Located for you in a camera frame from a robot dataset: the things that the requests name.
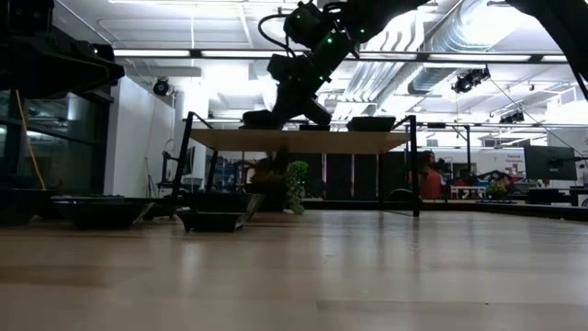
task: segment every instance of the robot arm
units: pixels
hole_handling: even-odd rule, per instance
[[[317,124],[329,124],[331,115],[316,102],[319,88],[330,82],[329,76],[349,53],[358,57],[359,44],[378,35],[396,16],[427,2],[348,0],[327,4],[322,10],[312,2],[300,2],[296,10],[285,16],[284,30],[292,40],[310,51],[301,56],[272,57],[267,70],[279,82],[272,121],[281,127],[303,114]],[[582,21],[588,17],[588,6],[584,0],[506,2],[537,18],[568,57],[577,78],[580,74],[588,77],[588,62],[585,61],[588,58],[588,24]],[[243,120],[246,126],[256,125],[254,114],[244,116]]]

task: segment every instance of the security camera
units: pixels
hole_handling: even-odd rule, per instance
[[[169,85],[169,77],[157,78],[157,83],[153,86],[153,92],[159,97],[167,97],[171,95],[174,92],[174,89]]]

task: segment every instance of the glass wall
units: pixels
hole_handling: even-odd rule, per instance
[[[17,99],[0,94],[0,177],[28,178],[23,182],[39,188],[34,155],[47,188],[58,194],[101,194],[109,101],[70,94],[57,100],[25,99],[23,108],[26,140]]]

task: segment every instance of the monitor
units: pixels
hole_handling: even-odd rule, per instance
[[[527,179],[578,180],[575,153],[569,147],[525,146]]]
[[[184,170],[182,171],[182,176],[192,175],[192,169],[194,168],[194,154],[196,153],[196,148],[191,147],[188,148],[186,151],[186,161],[184,162]]]

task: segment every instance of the wooden floor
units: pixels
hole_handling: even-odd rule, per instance
[[[588,226],[467,212],[0,229],[0,330],[588,329]]]

